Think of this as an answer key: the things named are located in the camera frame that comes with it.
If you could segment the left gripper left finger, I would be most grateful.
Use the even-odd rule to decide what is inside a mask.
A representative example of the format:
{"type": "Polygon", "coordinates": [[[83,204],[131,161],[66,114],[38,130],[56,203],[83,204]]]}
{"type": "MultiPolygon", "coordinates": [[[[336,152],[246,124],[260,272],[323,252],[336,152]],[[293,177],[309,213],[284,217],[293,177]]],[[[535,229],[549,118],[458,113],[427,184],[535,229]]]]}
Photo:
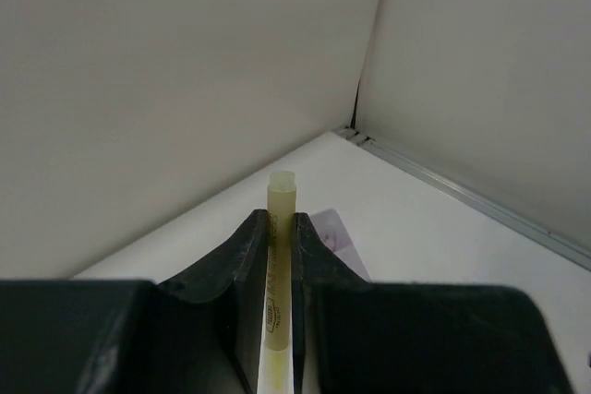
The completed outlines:
{"type": "Polygon", "coordinates": [[[5,393],[252,393],[267,264],[256,209],[173,277],[4,280],[5,393]]]}

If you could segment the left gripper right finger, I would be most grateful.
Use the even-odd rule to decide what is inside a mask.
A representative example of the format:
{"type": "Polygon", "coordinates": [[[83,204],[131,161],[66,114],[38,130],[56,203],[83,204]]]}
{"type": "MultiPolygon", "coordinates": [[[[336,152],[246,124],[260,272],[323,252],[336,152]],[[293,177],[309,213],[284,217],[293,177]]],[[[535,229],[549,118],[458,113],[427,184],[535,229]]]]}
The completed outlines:
{"type": "Polygon", "coordinates": [[[292,223],[297,393],[570,393],[540,310],[508,286],[369,282],[292,223]]]}

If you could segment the yellow highlighter pen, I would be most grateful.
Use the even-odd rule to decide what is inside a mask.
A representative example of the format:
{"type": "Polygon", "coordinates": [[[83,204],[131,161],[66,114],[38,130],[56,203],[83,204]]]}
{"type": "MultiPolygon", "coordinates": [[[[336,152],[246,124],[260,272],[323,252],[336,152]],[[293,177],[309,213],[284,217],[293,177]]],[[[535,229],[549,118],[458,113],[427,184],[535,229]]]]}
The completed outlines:
{"type": "Polygon", "coordinates": [[[270,175],[267,187],[268,242],[259,393],[289,393],[292,296],[291,224],[296,213],[296,175],[270,175]]]}

